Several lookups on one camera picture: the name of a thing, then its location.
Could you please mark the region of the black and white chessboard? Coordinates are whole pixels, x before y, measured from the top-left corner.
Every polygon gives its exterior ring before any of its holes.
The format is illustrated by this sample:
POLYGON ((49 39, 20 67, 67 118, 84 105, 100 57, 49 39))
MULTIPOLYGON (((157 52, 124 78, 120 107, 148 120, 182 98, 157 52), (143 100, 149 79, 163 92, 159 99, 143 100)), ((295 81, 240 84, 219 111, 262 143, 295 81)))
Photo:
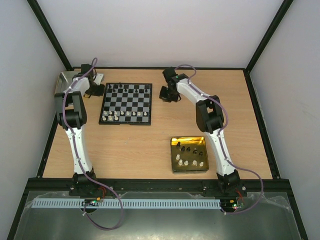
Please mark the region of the black and white chessboard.
POLYGON ((99 116, 100 125, 151 125, 151 83, 107 83, 99 116))

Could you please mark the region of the gold metal tin tray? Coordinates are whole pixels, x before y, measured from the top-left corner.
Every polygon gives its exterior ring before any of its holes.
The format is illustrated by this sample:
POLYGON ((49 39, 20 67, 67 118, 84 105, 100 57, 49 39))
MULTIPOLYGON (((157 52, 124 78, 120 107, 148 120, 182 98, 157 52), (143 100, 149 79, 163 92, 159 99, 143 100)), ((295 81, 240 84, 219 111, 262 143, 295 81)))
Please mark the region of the gold metal tin tray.
POLYGON ((204 136, 178 136, 170 139, 173 174, 206 173, 209 160, 204 136))

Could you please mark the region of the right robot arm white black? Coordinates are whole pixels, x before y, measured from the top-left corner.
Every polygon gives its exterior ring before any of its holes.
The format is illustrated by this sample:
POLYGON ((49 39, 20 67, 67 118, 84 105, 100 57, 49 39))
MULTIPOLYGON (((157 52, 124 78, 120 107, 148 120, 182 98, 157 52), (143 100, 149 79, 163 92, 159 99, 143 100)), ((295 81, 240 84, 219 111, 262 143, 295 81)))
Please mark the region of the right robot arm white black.
POLYGON ((192 83, 190 76, 177 74, 174 67, 166 68, 162 75, 167 86, 160 90, 161 100, 178 102, 184 96, 195 106, 196 125, 207 136, 216 159, 218 191, 229 196, 236 189, 241 189, 240 175, 233 164, 224 136, 229 118, 219 97, 208 95, 192 83))

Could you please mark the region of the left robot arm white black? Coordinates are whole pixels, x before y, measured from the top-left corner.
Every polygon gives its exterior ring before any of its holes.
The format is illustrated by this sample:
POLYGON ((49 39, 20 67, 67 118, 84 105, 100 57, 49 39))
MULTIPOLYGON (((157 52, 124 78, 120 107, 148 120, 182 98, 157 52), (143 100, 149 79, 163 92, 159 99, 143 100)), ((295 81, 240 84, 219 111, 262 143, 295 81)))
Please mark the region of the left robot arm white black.
POLYGON ((82 64, 80 72, 67 80, 64 88, 57 87, 54 94, 57 122, 67 135, 73 158, 73 184, 70 192, 79 196, 104 196, 107 192, 98 183, 85 140, 88 118, 83 96, 104 90, 101 84, 104 76, 97 74, 95 69, 97 60, 94 58, 91 63, 82 64))

